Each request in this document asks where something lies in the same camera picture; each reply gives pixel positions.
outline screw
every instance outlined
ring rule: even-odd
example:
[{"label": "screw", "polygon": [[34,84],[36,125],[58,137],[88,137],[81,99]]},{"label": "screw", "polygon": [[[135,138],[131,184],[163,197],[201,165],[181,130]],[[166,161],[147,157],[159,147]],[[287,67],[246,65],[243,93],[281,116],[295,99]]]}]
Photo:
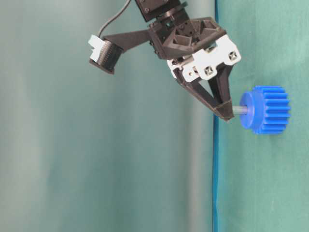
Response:
[{"label": "screw", "polygon": [[230,54],[228,54],[228,57],[230,58],[231,61],[234,61],[237,59],[237,54],[236,52],[231,52]]},{"label": "screw", "polygon": [[208,66],[207,68],[205,68],[204,71],[205,71],[205,74],[206,74],[207,76],[210,76],[210,75],[213,74],[213,69],[212,69],[211,66]]}]

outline gear teeth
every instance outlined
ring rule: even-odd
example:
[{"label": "gear teeth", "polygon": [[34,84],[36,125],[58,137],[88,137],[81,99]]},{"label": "gear teeth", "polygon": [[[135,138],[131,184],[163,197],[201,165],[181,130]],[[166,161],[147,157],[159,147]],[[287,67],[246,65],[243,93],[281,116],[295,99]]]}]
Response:
[{"label": "gear teeth", "polygon": [[262,125],[254,130],[257,134],[282,133],[290,117],[288,95],[280,86],[256,86],[254,90],[263,94],[265,107]]}]

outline robotic arm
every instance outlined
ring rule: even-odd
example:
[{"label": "robotic arm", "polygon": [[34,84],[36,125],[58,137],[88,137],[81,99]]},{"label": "robotic arm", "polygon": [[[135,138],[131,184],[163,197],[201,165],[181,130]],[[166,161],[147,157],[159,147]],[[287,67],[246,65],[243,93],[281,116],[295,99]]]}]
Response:
[{"label": "robotic arm", "polygon": [[[167,60],[178,84],[223,120],[233,118],[228,77],[241,56],[226,31],[210,17],[190,19],[187,3],[180,0],[135,2],[146,22],[155,21],[147,30],[92,35],[90,63],[114,74],[121,54],[149,41],[158,57]],[[208,81],[212,94],[201,81]]]}]

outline green backdrop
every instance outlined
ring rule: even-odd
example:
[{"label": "green backdrop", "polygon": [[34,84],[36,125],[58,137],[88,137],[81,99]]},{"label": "green backdrop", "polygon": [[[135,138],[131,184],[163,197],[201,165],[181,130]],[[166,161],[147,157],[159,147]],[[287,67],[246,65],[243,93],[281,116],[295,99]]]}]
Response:
[{"label": "green backdrop", "polygon": [[219,231],[308,231],[308,1],[219,0],[218,7],[242,54],[230,77],[234,104],[255,85],[281,85],[292,108],[280,136],[220,121]]},{"label": "green backdrop", "polygon": [[[123,4],[1,2],[0,231],[211,231],[212,114],[148,44],[115,76],[88,64]],[[133,2],[106,33],[146,25]]]}]

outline blue edge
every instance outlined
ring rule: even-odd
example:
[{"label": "blue edge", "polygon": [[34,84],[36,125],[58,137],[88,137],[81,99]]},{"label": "blue edge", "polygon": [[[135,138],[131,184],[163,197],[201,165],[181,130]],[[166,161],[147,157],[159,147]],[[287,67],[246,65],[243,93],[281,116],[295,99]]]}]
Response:
[{"label": "blue edge", "polygon": [[[215,0],[215,20],[219,23],[218,0]],[[219,175],[219,118],[213,116],[213,167],[212,167],[212,231],[218,232],[218,175]]]}]

